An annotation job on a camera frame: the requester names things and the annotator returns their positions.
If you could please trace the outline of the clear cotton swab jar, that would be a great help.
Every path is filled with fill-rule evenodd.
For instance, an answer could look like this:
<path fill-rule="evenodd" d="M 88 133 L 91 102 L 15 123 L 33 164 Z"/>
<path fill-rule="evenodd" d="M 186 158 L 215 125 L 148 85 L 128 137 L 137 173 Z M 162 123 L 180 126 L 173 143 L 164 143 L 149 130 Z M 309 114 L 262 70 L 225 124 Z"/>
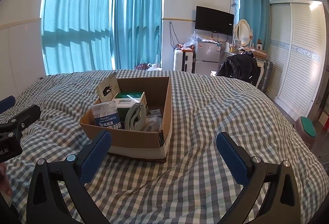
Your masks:
<path fill-rule="evenodd" d="M 115 101 L 93 105 L 92 113 L 97 126 L 112 129 L 122 128 Z"/>

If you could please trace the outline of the green white medicine box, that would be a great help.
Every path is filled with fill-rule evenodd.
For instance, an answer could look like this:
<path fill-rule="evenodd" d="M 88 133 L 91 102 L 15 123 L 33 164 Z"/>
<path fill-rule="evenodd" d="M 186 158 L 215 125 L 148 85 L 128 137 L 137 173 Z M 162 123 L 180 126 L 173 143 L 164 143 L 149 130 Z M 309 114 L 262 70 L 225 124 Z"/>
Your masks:
<path fill-rule="evenodd" d="M 125 117 L 130 108 L 135 103 L 143 103 L 147 108 L 147 99 L 145 92 L 121 92 L 112 99 L 117 105 L 117 110 L 121 122 L 125 121 Z"/>

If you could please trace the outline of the white packet with black hand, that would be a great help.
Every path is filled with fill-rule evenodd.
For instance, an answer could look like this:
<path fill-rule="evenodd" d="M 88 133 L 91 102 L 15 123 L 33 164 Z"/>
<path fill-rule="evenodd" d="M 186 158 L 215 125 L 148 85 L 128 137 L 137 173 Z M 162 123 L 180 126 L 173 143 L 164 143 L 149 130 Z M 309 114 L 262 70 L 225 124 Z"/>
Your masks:
<path fill-rule="evenodd" d="M 101 103 L 110 102 L 118 93 L 121 92 L 117 80 L 117 74 L 112 73 L 105 78 L 97 85 L 96 91 Z"/>

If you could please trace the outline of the white cloth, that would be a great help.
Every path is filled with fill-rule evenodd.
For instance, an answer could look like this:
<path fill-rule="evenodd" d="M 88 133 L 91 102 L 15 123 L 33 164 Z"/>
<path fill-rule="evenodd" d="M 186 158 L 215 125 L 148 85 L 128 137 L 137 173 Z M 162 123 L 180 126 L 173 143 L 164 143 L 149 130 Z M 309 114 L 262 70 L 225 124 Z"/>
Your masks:
<path fill-rule="evenodd" d="M 155 115 L 148 115 L 144 124 L 144 132 L 157 132 L 161 129 L 162 117 Z"/>

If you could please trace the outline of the open cardboard box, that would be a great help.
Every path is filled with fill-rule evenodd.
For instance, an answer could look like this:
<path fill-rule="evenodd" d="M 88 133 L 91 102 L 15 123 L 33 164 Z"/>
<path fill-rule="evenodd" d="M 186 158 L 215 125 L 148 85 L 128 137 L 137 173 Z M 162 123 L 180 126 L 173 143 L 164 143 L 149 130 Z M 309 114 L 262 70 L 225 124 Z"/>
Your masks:
<path fill-rule="evenodd" d="M 109 152 L 165 162 L 172 135 L 172 88 L 169 77 L 105 78 L 98 99 L 80 119 L 89 139 L 110 132 Z"/>

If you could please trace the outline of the green topped stool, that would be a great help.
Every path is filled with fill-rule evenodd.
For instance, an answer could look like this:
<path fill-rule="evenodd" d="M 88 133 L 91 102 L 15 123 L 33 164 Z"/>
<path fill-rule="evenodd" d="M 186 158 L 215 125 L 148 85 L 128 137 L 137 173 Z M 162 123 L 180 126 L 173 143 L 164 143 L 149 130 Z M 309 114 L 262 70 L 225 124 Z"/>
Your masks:
<path fill-rule="evenodd" d="M 312 149 L 317 137 L 312 121 L 307 117 L 299 117 L 293 124 L 293 127 L 300 135 L 306 146 L 309 149 Z"/>

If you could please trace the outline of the checkered bed quilt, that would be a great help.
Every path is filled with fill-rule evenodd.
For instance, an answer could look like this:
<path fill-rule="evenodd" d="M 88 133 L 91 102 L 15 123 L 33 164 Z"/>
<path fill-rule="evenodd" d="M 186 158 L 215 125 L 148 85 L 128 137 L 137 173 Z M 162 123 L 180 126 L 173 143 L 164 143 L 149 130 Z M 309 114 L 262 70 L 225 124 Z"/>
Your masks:
<path fill-rule="evenodd" d="M 80 119 L 96 101 L 108 70 L 57 74 L 38 80 L 1 115 L 6 122 L 30 105 L 39 121 L 22 136 L 22 154 L 7 162 L 12 203 L 26 220 L 28 188 L 39 158 L 61 161 L 88 143 Z M 236 144 L 268 163 L 291 162 L 307 223 L 328 194 L 328 175 L 293 126 L 249 83 L 176 71 L 119 70 L 118 78 L 169 77 L 172 137 L 167 161 L 107 156 L 86 186 L 111 223 L 217 223 L 241 191 L 216 147 L 227 132 Z"/>

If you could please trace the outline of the teal window curtain left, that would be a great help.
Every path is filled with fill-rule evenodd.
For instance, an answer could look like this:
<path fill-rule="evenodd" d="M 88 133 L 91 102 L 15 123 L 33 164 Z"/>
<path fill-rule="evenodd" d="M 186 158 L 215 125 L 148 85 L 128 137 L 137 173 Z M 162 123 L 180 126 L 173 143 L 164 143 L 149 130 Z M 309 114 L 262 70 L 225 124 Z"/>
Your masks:
<path fill-rule="evenodd" d="M 111 70 L 109 0 L 42 0 L 46 74 Z"/>

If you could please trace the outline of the teal window curtain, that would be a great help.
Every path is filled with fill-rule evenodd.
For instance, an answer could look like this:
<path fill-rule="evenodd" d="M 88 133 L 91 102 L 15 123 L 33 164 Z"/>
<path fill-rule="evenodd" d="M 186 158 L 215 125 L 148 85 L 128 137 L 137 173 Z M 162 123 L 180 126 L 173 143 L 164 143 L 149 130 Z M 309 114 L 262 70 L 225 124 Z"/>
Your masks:
<path fill-rule="evenodd" d="M 116 69 L 160 63 L 162 0 L 113 0 L 112 13 Z"/>
<path fill-rule="evenodd" d="M 42 0 L 46 74 L 111 70 L 109 0 Z"/>

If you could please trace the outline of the black jacket on chair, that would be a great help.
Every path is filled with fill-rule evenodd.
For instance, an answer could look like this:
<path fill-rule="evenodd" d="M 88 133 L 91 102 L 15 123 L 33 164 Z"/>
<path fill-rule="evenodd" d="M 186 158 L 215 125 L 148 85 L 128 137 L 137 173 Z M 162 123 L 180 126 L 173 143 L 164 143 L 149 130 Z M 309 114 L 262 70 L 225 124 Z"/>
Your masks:
<path fill-rule="evenodd" d="M 217 76 L 235 78 L 256 86 L 260 68 L 252 52 L 235 54 L 226 58 L 216 72 Z"/>

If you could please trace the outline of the teal window curtain middle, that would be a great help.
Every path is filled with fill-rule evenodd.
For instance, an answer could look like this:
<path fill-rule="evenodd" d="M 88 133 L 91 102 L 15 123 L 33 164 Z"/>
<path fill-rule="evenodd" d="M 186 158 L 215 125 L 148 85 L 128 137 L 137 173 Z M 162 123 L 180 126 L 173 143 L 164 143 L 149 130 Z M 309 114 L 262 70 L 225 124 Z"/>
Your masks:
<path fill-rule="evenodd" d="M 112 13 L 116 69 L 160 63 L 162 0 L 113 0 Z"/>

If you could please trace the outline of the silver mini fridge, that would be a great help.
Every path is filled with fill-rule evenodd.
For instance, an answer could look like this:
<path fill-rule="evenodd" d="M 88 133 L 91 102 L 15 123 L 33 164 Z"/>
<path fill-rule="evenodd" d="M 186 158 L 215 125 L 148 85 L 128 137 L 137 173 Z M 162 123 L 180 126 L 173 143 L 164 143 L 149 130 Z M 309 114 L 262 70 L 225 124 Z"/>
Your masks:
<path fill-rule="evenodd" d="M 221 45 L 210 42 L 197 42 L 195 51 L 195 74 L 210 76 L 219 67 Z"/>

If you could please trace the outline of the oval vanity mirror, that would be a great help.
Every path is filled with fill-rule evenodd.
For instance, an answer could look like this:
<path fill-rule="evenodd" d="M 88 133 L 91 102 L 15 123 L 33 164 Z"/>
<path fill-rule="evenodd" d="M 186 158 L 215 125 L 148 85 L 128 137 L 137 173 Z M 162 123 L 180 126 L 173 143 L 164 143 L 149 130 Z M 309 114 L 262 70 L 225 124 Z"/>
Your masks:
<path fill-rule="evenodd" d="M 249 23 L 245 19 L 241 19 L 234 27 L 233 45 L 235 47 L 249 46 L 253 37 Z"/>

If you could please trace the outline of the teal curtain right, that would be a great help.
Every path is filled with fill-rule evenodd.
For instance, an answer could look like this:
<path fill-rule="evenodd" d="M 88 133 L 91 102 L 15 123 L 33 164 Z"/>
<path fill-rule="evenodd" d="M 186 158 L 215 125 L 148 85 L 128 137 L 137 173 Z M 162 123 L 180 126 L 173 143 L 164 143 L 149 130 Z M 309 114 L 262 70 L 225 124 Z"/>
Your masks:
<path fill-rule="evenodd" d="M 270 0 L 240 0 L 239 18 L 245 19 L 253 30 L 252 43 L 262 42 L 267 51 L 270 44 Z"/>

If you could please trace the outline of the black wall television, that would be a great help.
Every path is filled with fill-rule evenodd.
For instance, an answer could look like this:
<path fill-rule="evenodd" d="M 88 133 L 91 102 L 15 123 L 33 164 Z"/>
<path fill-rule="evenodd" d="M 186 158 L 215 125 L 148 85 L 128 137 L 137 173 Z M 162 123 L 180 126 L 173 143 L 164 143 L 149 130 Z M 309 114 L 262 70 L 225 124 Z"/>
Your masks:
<path fill-rule="evenodd" d="M 196 7 L 195 29 L 212 33 L 233 35 L 234 15 L 224 11 Z"/>

